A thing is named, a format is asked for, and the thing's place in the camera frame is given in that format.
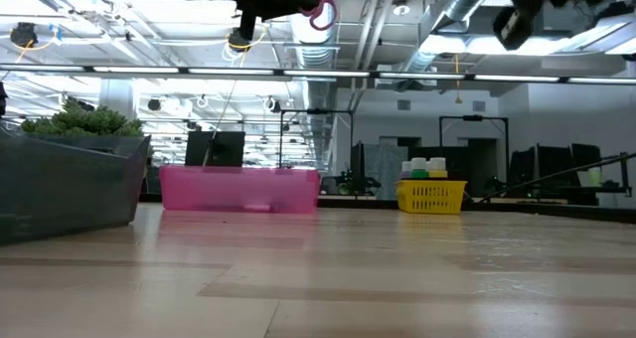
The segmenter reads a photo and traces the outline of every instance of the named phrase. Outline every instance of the yellow plastic basket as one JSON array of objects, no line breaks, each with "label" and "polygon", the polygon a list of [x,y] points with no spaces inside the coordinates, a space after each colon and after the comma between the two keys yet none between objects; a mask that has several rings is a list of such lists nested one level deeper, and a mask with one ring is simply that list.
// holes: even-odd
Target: yellow plastic basket
[{"label": "yellow plastic basket", "polygon": [[410,214],[459,214],[466,182],[402,180],[396,182],[399,209]]}]

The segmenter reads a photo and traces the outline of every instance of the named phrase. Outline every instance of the pink storage box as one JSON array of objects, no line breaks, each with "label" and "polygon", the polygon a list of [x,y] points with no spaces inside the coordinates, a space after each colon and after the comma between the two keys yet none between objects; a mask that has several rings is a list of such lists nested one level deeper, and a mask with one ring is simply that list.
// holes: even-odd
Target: pink storage box
[{"label": "pink storage box", "polygon": [[320,190],[315,170],[164,166],[159,176],[175,211],[311,214]]}]

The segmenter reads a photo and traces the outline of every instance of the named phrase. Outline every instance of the pink cable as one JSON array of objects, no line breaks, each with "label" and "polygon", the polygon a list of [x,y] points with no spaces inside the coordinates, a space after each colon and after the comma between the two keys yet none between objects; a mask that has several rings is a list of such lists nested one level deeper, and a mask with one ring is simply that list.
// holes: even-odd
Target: pink cable
[{"label": "pink cable", "polygon": [[[323,27],[319,27],[318,25],[316,25],[315,21],[320,15],[322,15],[322,12],[325,10],[325,4],[331,5],[331,7],[334,8],[334,18],[329,24]],[[300,9],[300,12],[302,12],[302,14],[305,16],[309,16],[309,24],[314,30],[317,31],[329,30],[336,23],[336,19],[338,19],[338,9],[336,8],[336,2],[334,0],[320,0],[318,6],[316,6],[313,10],[305,11]]]}]

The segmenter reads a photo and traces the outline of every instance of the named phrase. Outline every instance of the floor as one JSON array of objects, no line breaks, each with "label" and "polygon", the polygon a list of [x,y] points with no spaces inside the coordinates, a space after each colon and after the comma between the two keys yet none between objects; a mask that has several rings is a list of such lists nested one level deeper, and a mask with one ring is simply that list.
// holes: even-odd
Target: floor
[{"label": "floor", "polygon": [[0,248],[2,338],[636,337],[636,228],[162,213]]}]

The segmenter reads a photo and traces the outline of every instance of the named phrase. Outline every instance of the gray container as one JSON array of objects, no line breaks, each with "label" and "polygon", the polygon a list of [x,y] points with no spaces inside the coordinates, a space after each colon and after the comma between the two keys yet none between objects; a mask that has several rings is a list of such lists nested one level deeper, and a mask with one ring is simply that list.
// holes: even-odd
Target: gray container
[{"label": "gray container", "polygon": [[0,126],[0,245],[130,223],[149,143],[31,137]]}]

